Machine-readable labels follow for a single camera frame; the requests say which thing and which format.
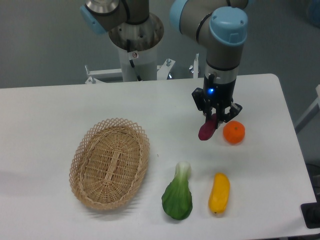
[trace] metal bracket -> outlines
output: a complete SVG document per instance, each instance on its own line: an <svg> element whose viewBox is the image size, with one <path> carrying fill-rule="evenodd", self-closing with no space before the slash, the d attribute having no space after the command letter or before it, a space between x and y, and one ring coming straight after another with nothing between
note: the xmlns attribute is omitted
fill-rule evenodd
<svg viewBox="0 0 320 240"><path fill-rule="evenodd" d="M170 74L170 71L176 61L172 59L167 59L163 65L157 66L157 80L166 80L168 79L168 76ZM108 69L108 70L96 70L96 71L90 71L88 68L88 65L85 65L85 71L86 76L88 79L85 81L85 84L95 84L95 83L105 83L103 81L100 81L98 79L111 79L111 78L121 78L122 77L122 70L121 68L118 69Z"/></svg>
<svg viewBox="0 0 320 240"><path fill-rule="evenodd" d="M295 122L295 133L298 134L320 110L320 85L316 87L318 97L311 103L311 105L304 111L301 117Z"/></svg>

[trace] yellow squash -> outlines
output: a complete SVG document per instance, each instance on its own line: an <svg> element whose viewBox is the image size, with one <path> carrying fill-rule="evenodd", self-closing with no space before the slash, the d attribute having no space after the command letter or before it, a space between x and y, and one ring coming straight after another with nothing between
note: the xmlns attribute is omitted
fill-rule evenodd
<svg viewBox="0 0 320 240"><path fill-rule="evenodd" d="M230 191L230 182L226 175L218 172L214 176L213 187L209 197L209 208L215 214L221 214L226 210Z"/></svg>

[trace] wicker basket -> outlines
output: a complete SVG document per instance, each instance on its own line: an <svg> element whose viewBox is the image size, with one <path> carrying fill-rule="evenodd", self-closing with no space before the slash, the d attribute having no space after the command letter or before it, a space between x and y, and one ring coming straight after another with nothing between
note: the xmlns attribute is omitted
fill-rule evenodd
<svg viewBox="0 0 320 240"><path fill-rule="evenodd" d="M148 167L149 139L137 123L107 119L82 139L72 160L69 181L87 207L110 210L137 192Z"/></svg>

